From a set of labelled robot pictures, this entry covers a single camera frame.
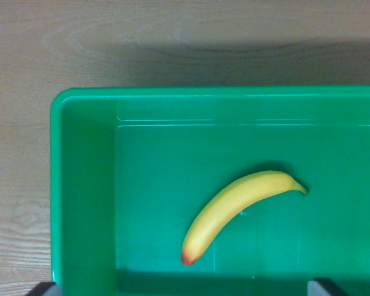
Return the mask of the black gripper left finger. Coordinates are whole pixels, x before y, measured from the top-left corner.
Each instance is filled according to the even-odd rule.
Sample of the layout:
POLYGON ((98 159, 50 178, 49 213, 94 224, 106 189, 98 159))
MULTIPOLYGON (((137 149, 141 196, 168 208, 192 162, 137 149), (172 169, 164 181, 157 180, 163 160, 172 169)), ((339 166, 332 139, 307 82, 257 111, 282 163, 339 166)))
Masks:
POLYGON ((62 296, 62 288, 56 282, 40 282, 25 296, 62 296))

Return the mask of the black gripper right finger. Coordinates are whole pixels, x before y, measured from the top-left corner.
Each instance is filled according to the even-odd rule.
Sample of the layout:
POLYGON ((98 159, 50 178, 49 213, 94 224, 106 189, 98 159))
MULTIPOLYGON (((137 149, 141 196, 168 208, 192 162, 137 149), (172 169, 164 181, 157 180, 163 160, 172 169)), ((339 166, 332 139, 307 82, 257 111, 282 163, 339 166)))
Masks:
POLYGON ((328 277, 317 277, 308 281, 307 296, 347 296, 347 293, 328 277))

